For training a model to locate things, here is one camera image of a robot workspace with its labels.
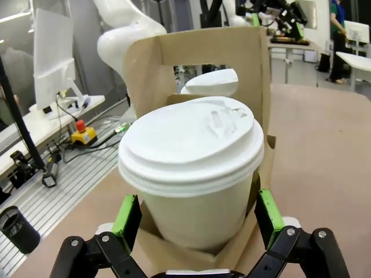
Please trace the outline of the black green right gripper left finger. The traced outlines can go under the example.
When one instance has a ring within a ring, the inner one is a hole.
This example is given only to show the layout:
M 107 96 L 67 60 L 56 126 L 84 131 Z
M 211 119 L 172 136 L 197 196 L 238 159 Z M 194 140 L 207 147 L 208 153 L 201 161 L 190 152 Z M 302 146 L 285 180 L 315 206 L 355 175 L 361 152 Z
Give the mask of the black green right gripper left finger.
M 131 256 L 142 213 L 137 195 L 126 195 L 111 231 L 89 240 L 67 237 L 53 265 L 54 277 L 96 277 L 111 269 L 115 277 L 146 277 Z

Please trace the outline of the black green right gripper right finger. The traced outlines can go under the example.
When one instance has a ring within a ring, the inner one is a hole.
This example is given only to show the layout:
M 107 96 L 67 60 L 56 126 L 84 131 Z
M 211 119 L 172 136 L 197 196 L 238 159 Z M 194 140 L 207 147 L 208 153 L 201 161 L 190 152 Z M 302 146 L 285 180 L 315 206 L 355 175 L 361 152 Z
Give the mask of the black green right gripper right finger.
M 285 224 L 268 189 L 259 190 L 254 209 L 265 253 L 246 277 L 279 277 L 287 264 L 298 264 L 306 277 L 349 277 L 332 230 L 312 233 Z

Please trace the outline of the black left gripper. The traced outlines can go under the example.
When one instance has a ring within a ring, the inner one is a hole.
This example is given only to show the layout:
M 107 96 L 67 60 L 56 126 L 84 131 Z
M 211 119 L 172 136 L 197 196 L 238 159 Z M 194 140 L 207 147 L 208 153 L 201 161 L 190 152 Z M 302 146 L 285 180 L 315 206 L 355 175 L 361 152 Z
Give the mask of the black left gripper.
M 242 15 L 242 12 L 252 13 L 252 26 L 259 27 L 260 19 L 258 13 L 268 14 L 272 10 L 280 11 L 292 17 L 286 21 L 285 36 L 299 41 L 304 38 L 303 26 L 308 22 L 307 16 L 297 1 L 288 3 L 284 0 L 250 1 L 252 6 L 247 7 L 246 1 L 236 1 L 236 14 Z

